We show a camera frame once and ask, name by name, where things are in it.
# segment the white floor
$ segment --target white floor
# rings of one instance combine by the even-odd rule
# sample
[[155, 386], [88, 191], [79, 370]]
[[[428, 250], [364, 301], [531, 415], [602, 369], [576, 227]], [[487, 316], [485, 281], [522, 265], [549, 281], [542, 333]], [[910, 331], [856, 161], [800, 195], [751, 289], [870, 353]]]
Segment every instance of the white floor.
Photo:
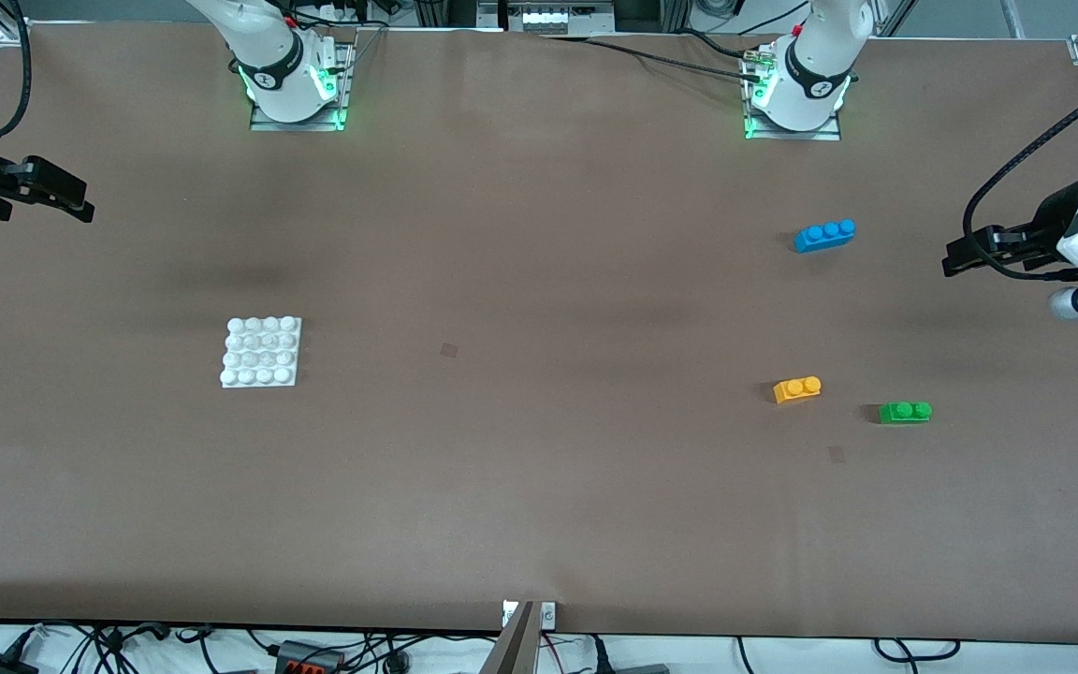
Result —
[[[0, 624], [0, 652], [8, 649], [25, 627]], [[358, 642], [360, 635], [337, 632], [273, 632], [258, 631], [265, 643], [282, 639], [303, 641], [329, 645]], [[596, 656], [593, 642], [582, 635], [553, 635], [558, 644], [562, 664], [566, 674], [583, 669], [594, 669]], [[69, 659], [82, 636], [72, 628], [43, 628], [27, 642], [25, 662], [39, 666], [42, 674], [56, 674]], [[736, 641], [725, 636], [623, 636], [608, 635], [604, 641], [616, 670], [645, 664], [663, 663], [671, 674], [745, 674], [737, 656]], [[744, 639], [756, 674], [833, 674], [833, 673], [910, 673], [907, 664], [894, 664], [877, 657], [872, 644], [863, 639]], [[221, 630], [207, 641], [209, 655], [221, 673], [257, 671], [273, 673], [274, 660], [258, 648], [244, 631]], [[475, 673], [488, 656], [493, 645], [488, 641], [446, 642], [428, 639], [407, 649], [410, 673], [454, 674]], [[885, 644], [890, 651], [893, 644]], [[915, 656], [940, 652], [949, 644], [910, 642]], [[348, 649], [355, 654], [357, 649]], [[157, 642], [151, 636], [140, 636], [128, 642], [124, 649], [128, 660], [140, 674], [209, 674], [197, 644], [182, 644], [172, 636]], [[97, 657], [89, 656], [79, 670], [93, 674]], [[993, 673], [993, 674], [1048, 674], [1078, 671], [1078, 647], [1074, 645], [964, 643], [951, 660], [923, 662], [921, 674]], [[364, 670], [378, 674], [377, 669]], [[555, 660], [542, 649], [536, 674], [559, 674]]]

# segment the yellow lego brick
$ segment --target yellow lego brick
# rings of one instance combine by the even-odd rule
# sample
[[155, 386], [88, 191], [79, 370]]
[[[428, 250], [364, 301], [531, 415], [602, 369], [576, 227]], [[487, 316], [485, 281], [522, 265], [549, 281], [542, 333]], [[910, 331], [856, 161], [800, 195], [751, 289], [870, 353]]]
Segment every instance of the yellow lego brick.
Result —
[[777, 405], [782, 402], [800, 400], [800, 398], [812, 398], [821, 393], [821, 380], [818, 380], [817, 376], [805, 376], [804, 380], [782, 381], [773, 387], [773, 393], [776, 394]]

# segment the red cable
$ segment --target red cable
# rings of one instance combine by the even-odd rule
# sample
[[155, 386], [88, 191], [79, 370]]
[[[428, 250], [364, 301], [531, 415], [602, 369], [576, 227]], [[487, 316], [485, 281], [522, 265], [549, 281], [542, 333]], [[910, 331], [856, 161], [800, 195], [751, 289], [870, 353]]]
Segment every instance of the red cable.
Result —
[[559, 670], [559, 674], [564, 674], [564, 663], [559, 661], [559, 654], [556, 652], [556, 645], [551, 643], [551, 636], [543, 635], [542, 638], [548, 642], [548, 649], [551, 649], [551, 657], [556, 661], [556, 669]]

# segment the white lego plate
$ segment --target white lego plate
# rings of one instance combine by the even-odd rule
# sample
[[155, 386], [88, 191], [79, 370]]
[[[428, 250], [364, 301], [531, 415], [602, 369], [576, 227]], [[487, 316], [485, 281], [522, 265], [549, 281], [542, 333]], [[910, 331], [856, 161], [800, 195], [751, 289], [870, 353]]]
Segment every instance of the white lego plate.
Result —
[[223, 342], [223, 388], [293, 387], [299, 380], [302, 319], [232, 318]]

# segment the brown table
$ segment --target brown table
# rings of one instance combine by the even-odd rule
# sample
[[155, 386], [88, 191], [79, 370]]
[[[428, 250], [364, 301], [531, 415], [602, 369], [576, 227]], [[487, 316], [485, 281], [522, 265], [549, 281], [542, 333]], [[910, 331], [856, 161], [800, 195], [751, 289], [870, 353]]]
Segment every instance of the brown table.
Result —
[[[1077, 106], [1062, 43], [869, 43], [841, 142], [521, 35], [384, 36], [335, 134], [248, 132], [209, 26], [33, 43], [0, 153], [98, 218], [0, 223], [0, 617], [1078, 642], [1078, 324], [940, 270]], [[1078, 125], [980, 222], [1075, 178]], [[227, 318], [268, 315], [299, 384], [224, 391]]]

